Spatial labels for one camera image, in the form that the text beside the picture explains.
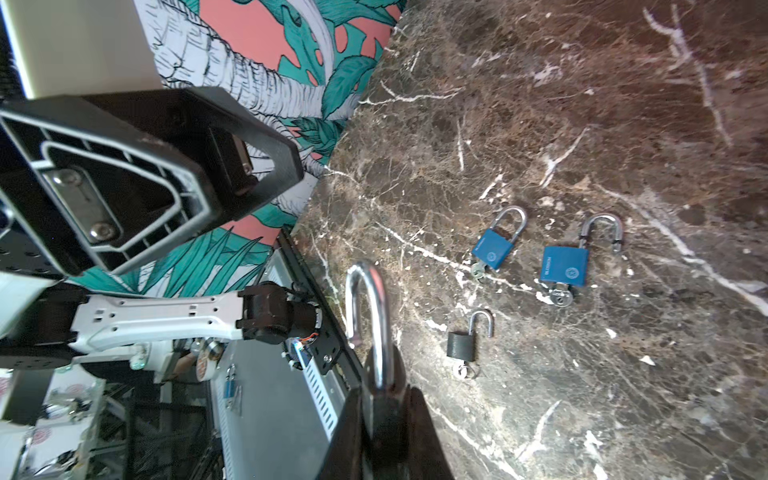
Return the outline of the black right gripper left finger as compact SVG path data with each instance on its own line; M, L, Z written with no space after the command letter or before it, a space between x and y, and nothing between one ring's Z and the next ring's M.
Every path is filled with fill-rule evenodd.
M346 397L317 480L360 480L363 478L363 422L361 388Z

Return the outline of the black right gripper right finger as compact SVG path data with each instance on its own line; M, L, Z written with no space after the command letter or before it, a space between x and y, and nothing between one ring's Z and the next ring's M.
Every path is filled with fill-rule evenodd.
M410 387L405 397L409 479L453 479L422 391Z

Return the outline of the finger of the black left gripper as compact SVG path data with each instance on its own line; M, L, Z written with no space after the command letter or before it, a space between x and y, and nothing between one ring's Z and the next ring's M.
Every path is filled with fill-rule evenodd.
M1 106L1 269L122 274L304 176L294 142L217 87Z

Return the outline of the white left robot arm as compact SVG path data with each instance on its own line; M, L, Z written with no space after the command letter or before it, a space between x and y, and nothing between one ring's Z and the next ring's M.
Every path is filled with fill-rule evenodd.
M8 100L1 146L3 368L143 369L157 343L312 330L282 287L227 292L246 251L204 242L304 176L291 138L225 90Z

